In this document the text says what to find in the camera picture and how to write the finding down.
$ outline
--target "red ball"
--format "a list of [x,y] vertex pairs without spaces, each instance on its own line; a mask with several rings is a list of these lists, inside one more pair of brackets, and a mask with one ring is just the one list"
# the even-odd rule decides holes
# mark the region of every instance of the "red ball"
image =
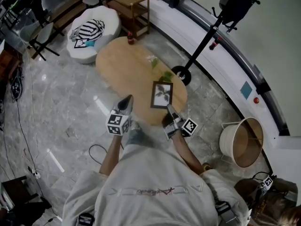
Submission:
[[258,103],[259,103],[259,98],[258,98],[258,97],[255,97],[255,98],[254,98],[254,103],[255,103],[255,104],[258,104]]

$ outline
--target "sleeve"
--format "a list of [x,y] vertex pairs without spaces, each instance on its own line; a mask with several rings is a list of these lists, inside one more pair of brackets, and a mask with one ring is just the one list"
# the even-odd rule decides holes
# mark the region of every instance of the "sleeve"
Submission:
[[246,225],[249,208],[235,188],[214,169],[205,171],[200,176],[210,187],[215,200],[228,202],[241,225]]
[[62,226],[74,226],[80,214],[94,212],[96,199],[106,179],[106,175],[95,171],[81,172],[65,202]]

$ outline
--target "black and white striped cloth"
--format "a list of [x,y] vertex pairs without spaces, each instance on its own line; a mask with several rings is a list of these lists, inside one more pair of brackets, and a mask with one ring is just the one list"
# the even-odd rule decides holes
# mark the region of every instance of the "black and white striped cloth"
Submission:
[[83,39],[95,41],[102,36],[103,30],[103,21],[91,19],[90,21],[85,22],[82,26],[73,30],[70,35],[70,39],[72,41]]

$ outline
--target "round white cushion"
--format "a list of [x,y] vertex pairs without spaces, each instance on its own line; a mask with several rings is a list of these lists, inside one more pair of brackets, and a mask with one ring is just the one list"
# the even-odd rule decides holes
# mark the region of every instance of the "round white cushion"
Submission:
[[81,16],[76,18],[68,32],[67,50],[70,57],[81,64],[89,64],[95,61],[97,51],[94,47],[74,48],[75,42],[72,42],[69,37],[74,29],[83,25],[85,22],[96,19],[104,22],[103,36],[112,35],[112,40],[118,37],[121,30],[121,22],[117,12],[105,6],[87,9]]

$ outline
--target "stand base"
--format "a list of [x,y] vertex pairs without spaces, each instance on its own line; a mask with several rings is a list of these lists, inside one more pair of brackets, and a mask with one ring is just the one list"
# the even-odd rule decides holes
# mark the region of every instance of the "stand base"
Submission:
[[[179,66],[173,67],[171,70],[182,80],[182,82],[184,83],[185,86],[187,86],[190,83],[191,73],[189,72],[189,70],[185,70],[184,66],[179,65]],[[180,77],[180,73],[182,71],[185,71],[185,74],[183,77]]]

